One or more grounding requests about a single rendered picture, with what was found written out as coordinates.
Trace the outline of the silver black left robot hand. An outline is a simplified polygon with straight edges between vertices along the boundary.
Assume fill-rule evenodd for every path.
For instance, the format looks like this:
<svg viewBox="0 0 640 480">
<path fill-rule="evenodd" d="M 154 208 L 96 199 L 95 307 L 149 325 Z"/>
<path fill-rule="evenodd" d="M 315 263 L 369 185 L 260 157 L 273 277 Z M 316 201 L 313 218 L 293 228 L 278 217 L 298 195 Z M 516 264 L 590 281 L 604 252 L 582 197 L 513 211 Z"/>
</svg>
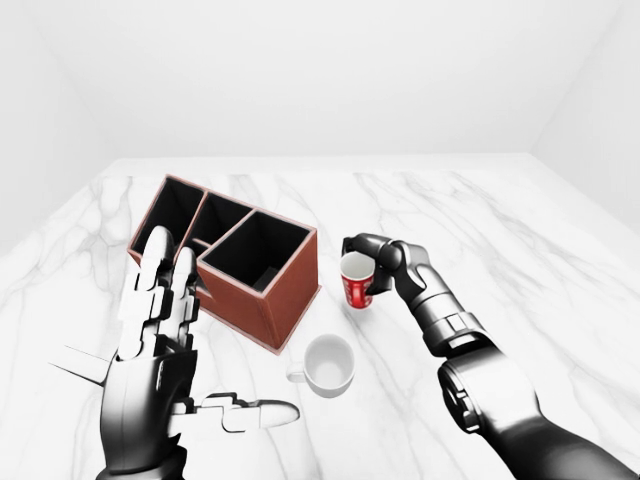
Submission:
<svg viewBox="0 0 640 480">
<path fill-rule="evenodd" d="M 247 402 L 234 392 L 196 403 L 190 391 L 198 352 L 189 332 L 198 318 L 196 257 L 176 250 L 169 230 L 155 227 L 137 272 L 126 278 L 118 317 L 119 344 L 106 361 L 64 346 L 50 363 L 103 389 L 100 436 L 106 466 L 134 473 L 158 466 L 177 446 L 189 420 L 217 420 L 227 433 L 295 422 L 297 406 L 281 400 Z"/>
</svg>

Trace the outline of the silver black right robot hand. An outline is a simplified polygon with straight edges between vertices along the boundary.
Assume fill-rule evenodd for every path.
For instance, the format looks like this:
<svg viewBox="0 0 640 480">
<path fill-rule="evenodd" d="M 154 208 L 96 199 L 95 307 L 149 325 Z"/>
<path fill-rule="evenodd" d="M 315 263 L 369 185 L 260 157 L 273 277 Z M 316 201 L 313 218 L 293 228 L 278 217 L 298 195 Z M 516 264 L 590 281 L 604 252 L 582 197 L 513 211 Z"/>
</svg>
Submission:
<svg viewBox="0 0 640 480">
<path fill-rule="evenodd" d="M 432 355 L 452 358 L 493 343 L 431 264 L 427 250 L 416 244 L 380 235 L 360 233 L 343 239 L 342 252 L 359 252 L 375 262 L 375 296 L 391 289 L 406 303 Z"/>
</svg>

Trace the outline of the red mug with white print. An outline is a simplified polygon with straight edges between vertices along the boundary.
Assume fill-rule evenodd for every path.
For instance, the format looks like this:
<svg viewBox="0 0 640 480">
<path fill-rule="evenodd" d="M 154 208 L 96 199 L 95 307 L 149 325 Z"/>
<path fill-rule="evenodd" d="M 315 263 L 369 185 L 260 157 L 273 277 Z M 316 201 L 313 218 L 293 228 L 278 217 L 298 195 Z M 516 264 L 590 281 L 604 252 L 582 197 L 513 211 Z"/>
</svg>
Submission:
<svg viewBox="0 0 640 480">
<path fill-rule="evenodd" d="M 367 308 L 372 296 L 366 291 L 373 282 L 375 261 L 359 252 L 349 252 L 342 256 L 340 273 L 347 303 L 356 309 Z"/>
</svg>

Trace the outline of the red-brown desk caddy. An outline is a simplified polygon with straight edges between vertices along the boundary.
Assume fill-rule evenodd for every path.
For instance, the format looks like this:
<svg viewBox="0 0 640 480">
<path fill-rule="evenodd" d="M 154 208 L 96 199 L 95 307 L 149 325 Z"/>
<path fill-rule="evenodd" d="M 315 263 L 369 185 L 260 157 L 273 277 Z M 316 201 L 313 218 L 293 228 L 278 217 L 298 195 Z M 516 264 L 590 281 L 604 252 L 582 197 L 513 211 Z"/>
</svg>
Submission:
<svg viewBox="0 0 640 480">
<path fill-rule="evenodd" d="M 134 260 L 158 225 L 195 252 L 201 309 L 279 354 L 319 290 L 316 229 L 171 175 L 129 242 Z"/>
</svg>

